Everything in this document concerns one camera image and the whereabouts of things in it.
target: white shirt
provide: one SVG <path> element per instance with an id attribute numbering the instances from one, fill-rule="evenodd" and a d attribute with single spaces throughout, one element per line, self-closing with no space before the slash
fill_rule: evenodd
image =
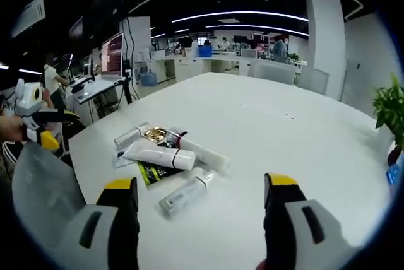
<path id="1" fill-rule="evenodd" d="M 211 44 L 212 50 L 219 50 L 219 41 L 217 40 L 217 38 L 214 38 Z"/>
<path id="2" fill-rule="evenodd" d="M 57 76 L 56 69 L 52 66 L 45 64 L 45 87 L 49 90 L 50 94 L 53 94 L 57 89 L 59 89 L 59 83 L 55 80 Z"/>
<path id="3" fill-rule="evenodd" d="M 222 43 L 222 50 L 226 51 L 227 49 L 230 48 L 230 42 L 229 41 L 223 41 Z"/>

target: ceiling light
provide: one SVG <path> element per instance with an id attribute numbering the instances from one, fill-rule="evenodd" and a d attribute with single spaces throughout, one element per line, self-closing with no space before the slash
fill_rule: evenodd
<path id="1" fill-rule="evenodd" d="M 177 33 L 177 32 L 187 32 L 188 30 L 189 30 L 188 28 L 186 28 L 186 29 L 181 29 L 181 30 L 176 30 L 175 33 Z"/>
<path id="2" fill-rule="evenodd" d="M 20 70 L 18 70 L 18 71 L 21 72 L 21 73 L 42 74 L 42 73 L 39 73 L 38 71 L 25 70 L 25 69 L 20 69 Z"/>
<path id="3" fill-rule="evenodd" d="M 305 22 L 309 21 L 309 19 L 301 18 L 300 16 L 285 15 L 283 13 L 269 13 L 266 11 L 223 11 L 221 13 L 205 13 L 204 15 L 188 16 L 187 18 L 182 18 L 182 19 L 171 21 L 171 23 L 176 23 L 176 22 L 195 19 L 195 18 L 202 18 L 204 16 L 234 15 L 234 14 L 241 14 L 241 13 L 246 13 L 246 14 L 251 14 L 251 15 L 282 16 L 284 18 L 291 18 L 291 19 L 296 19 L 296 20 L 305 21 Z"/>
<path id="4" fill-rule="evenodd" d="M 213 25 L 213 26 L 206 26 L 205 28 L 220 28 L 220 27 L 247 27 L 247 28 L 265 28 L 265 29 L 272 29 L 272 30 L 281 30 L 283 32 L 291 32 L 296 33 L 298 35 L 305 35 L 309 36 L 308 33 L 296 32 L 294 30 L 278 28 L 278 27 L 270 27 L 270 26 L 257 26 L 257 25 Z"/>
<path id="5" fill-rule="evenodd" d="M 230 19 L 218 19 L 221 23 L 240 23 L 238 19 L 230 18 Z"/>
<path id="6" fill-rule="evenodd" d="M 154 37 L 151 37 L 151 38 L 158 38 L 158 37 L 162 37 L 164 35 L 165 35 L 165 33 L 162 33 L 161 35 L 155 35 Z"/>

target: robotic arm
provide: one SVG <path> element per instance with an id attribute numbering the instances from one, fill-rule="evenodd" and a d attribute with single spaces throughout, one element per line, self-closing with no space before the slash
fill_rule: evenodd
<path id="1" fill-rule="evenodd" d="M 59 142 L 45 126 L 51 122 L 73 122 L 79 117 L 64 109 L 42 110 L 42 89 L 39 82 L 17 82 L 15 114 L 23 120 L 23 140 L 34 141 L 48 150 L 59 148 Z"/>

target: green leaves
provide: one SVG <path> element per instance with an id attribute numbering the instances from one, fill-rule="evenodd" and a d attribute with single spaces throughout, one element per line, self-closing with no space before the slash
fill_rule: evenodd
<path id="1" fill-rule="evenodd" d="M 384 124 L 384 115 L 381 114 L 379 117 L 377 117 L 377 122 L 376 122 L 376 129 L 380 128 Z"/>
<path id="2" fill-rule="evenodd" d="M 391 74 L 390 88 L 377 88 L 373 100 L 374 114 L 377 116 L 376 128 L 386 124 L 395 135 L 396 144 L 404 146 L 404 89 L 398 78 Z"/>

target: desk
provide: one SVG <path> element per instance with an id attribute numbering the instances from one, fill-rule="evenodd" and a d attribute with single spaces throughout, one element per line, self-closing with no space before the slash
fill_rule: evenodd
<path id="1" fill-rule="evenodd" d="M 120 99 L 123 91 L 123 86 L 120 86 L 120 81 L 125 80 L 124 78 L 118 81 L 110 81 L 107 79 L 102 79 L 101 75 L 95 76 L 95 81 L 93 83 L 86 83 L 84 89 L 71 93 L 71 87 L 66 88 L 66 107 L 70 111 L 80 116 L 80 122 L 84 126 L 89 126 L 93 122 L 100 119 L 97 113 L 97 108 L 93 102 L 93 98 L 102 92 L 108 91 L 112 88 L 116 91 L 117 99 Z M 136 82 L 133 81 L 133 88 L 137 89 Z M 132 96 L 136 96 L 132 88 L 132 84 L 129 84 L 129 91 Z M 121 99 L 120 107 L 127 106 L 128 103 L 123 94 Z"/>
<path id="2" fill-rule="evenodd" d="M 139 168 L 112 167 L 113 139 L 144 121 L 179 126 L 229 157 L 229 174 L 167 221 L 158 201 L 189 172 L 145 186 Z M 135 176 L 140 269 L 255 269 L 265 258 L 264 174 L 298 181 L 361 245 L 389 202 L 385 165 L 372 148 L 376 121 L 329 97 L 263 79 L 206 73 L 148 95 L 70 139 L 87 203 L 111 180 Z"/>
<path id="3" fill-rule="evenodd" d="M 74 87 L 76 85 L 80 85 L 86 81 L 88 81 L 91 78 L 91 76 L 80 76 L 79 78 L 74 78 L 74 83 L 70 82 L 70 86 Z"/>
<path id="4" fill-rule="evenodd" d="M 164 81 L 166 78 L 165 69 L 166 65 L 172 67 L 174 64 L 175 78 L 177 82 L 184 81 L 185 79 L 192 78 L 199 74 L 207 73 L 210 71 L 216 73 L 224 73 L 226 70 L 235 66 L 236 62 L 239 63 L 239 75 L 249 76 L 252 63 L 255 63 L 256 73 L 260 74 L 260 64 L 270 66 L 278 69 L 286 69 L 288 71 L 293 70 L 296 73 L 300 73 L 298 67 L 294 65 L 279 63 L 270 60 L 253 59 L 250 57 L 239 57 L 234 53 L 229 54 L 213 54 L 211 57 L 182 57 L 182 56 L 167 56 L 162 59 L 151 60 L 151 70 L 157 74 L 157 83 Z"/>

